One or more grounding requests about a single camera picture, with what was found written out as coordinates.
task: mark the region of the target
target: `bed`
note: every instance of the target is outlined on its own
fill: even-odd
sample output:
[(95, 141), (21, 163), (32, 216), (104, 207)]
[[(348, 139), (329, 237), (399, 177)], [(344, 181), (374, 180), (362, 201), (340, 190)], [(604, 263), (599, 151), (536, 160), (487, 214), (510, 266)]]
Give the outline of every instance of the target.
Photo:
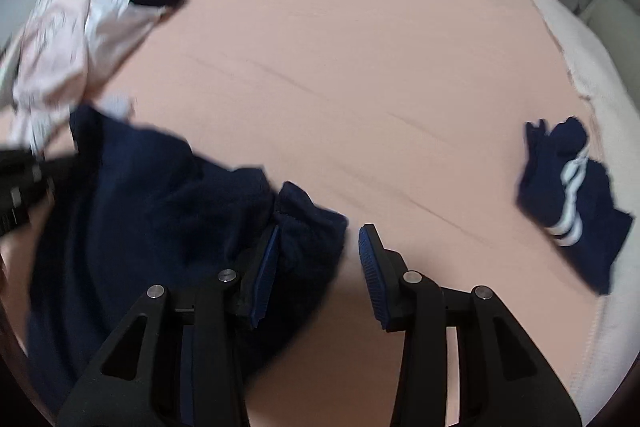
[[(640, 210), (640, 118), (572, 17), (554, 0), (189, 0), (115, 75), (106, 90), (135, 97), (135, 124), (228, 166), (264, 166), (274, 185), (293, 181), (350, 220), (321, 312), (248, 391), (252, 425), (388, 425), (402, 335), (372, 315), (364, 223), (441, 286), (493, 288), (585, 425), (609, 400), (640, 350), (638, 325), (620, 324), (638, 301), (638, 232), (599, 298), (514, 204), (524, 123), (576, 116), (620, 207)], [(572, 41), (577, 27), (589, 37)], [(3, 132), (11, 117), (1, 115)], [(63, 133), (52, 147), (69, 145)], [(2, 304), (22, 344), (48, 206), (2, 245)], [(449, 424), (457, 392), (452, 351)]]

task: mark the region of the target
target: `pink bed sheet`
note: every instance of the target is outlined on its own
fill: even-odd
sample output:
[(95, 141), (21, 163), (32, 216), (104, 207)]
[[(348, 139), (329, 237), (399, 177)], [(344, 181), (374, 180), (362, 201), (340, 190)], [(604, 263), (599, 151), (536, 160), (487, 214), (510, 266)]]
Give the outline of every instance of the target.
[[(189, 0), (108, 89), (136, 98), (136, 123), (350, 219), (321, 312), (248, 393), (253, 425), (388, 425), (402, 334), (373, 317), (364, 223), (442, 286), (491, 286), (567, 387), (580, 369), (596, 296), (514, 196), (523, 124), (592, 115), (530, 0)], [(6, 252), (23, 336), (30, 261)]]

